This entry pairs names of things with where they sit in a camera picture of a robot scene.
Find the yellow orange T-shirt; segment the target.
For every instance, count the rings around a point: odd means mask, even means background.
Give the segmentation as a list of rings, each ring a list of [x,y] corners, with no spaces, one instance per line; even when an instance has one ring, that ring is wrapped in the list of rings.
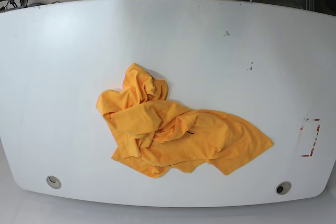
[[[272,147],[244,119],[212,110],[193,110],[167,100],[164,80],[132,64],[121,91],[106,90],[96,107],[117,144],[113,160],[157,178],[175,168],[190,173],[208,163],[229,175]]]

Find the red tape rectangle marking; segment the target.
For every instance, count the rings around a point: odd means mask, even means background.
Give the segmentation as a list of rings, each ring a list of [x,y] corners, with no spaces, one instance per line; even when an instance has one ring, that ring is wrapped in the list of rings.
[[[311,157],[317,142],[321,120],[306,118],[303,120],[298,138],[300,157]]]

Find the left grey table grommet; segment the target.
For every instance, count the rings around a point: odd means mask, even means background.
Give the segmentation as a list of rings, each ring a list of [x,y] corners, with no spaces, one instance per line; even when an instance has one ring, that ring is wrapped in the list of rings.
[[[55,176],[47,176],[46,182],[53,189],[61,188],[61,181]]]

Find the grey table grommet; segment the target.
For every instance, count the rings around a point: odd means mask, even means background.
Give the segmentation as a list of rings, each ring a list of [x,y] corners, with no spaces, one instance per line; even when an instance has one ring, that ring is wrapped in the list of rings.
[[[285,195],[291,189],[291,182],[282,182],[276,187],[276,193],[278,195]]]
[[[61,188],[61,181],[55,176],[47,176],[46,182],[53,189]]]

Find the right grey table grommet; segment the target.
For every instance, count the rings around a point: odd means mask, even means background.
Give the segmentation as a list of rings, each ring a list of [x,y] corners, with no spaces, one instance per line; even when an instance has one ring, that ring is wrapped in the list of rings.
[[[291,182],[282,182],[276,187],[276,193],[278,195],[285,195],[291,189]]]

